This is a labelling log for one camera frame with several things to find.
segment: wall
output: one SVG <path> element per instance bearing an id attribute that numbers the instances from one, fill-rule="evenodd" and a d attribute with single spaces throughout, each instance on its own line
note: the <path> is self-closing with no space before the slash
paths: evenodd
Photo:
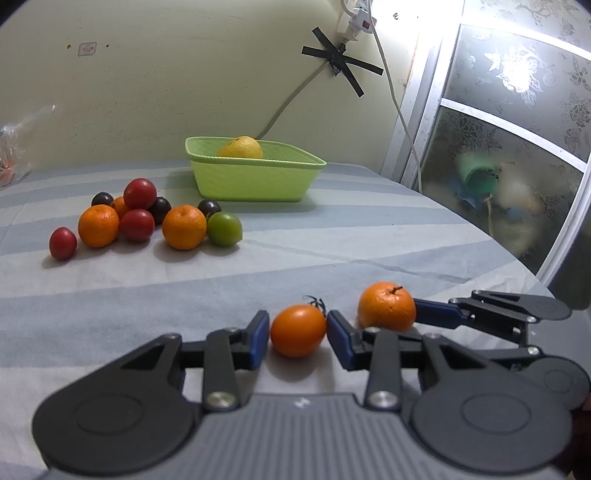
<path id="1" fill-rule="evenodd" d="M 401 98 L 418 6 L 374 3 Z M 57 105 L 27 145 L 40 170 L 184 158 L 188 136 L 254 136 L 320 64 L 300 54 L 320 47 L 312 29 L 335 40 L 341 14 L 338 0 L 29 0 L 0 28 L 0 122 Z M 91 41 L 96 53 L 79 57 Z M 349 45 L 381 66 L 370 35 Z M 385 75 L 352 70 L 363 98 L 327 69 L 265 138 L 379 171 L 394 106 Z"/>

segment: plastic basket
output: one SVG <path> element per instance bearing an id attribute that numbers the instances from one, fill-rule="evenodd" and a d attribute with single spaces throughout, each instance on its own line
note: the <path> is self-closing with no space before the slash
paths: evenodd
<path id="1" fill-rule="evenodd" d="M 264 159 L 217 157 L 231 138 L 189 137 L 185 149 L 204 198 L 250 202 L 297 202 L 326 167 L 301 148 L 259 140 Z"/>

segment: tomato stem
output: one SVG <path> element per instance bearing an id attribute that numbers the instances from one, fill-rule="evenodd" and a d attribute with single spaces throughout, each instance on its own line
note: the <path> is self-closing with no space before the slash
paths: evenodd
<path id="1" fill-rule="evenodd" d="M 319 309 L 322 312 L 322 315 L 324 315 L 324 318 L 326 318 L 326 305 L 324 304 L 324 301 L 322 299 L 317 299 L 312 295 L 304 295 L 303 298 L 305 300 L 309 299 L 310 301 L 308 302 L 308 304 Z"/>

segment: yellow fruit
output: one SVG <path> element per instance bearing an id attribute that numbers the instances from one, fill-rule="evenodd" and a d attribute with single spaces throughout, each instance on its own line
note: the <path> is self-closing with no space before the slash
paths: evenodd
<path id="1" fill-rule="evenodd" d="M 262 148 L 254 138 L 237 137 L 220 148 L 218 157 L 262 158 Z"/>

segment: green plum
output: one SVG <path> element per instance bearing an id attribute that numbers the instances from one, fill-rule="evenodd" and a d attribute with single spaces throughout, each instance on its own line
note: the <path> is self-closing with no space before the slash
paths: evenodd
<path id="1" fill-rule="evenodd" d="M 207 222 L 207 235 L 215 245 L 231 247 L 242 240 L 242 224 L 233 213 L 214 213 Z"/>

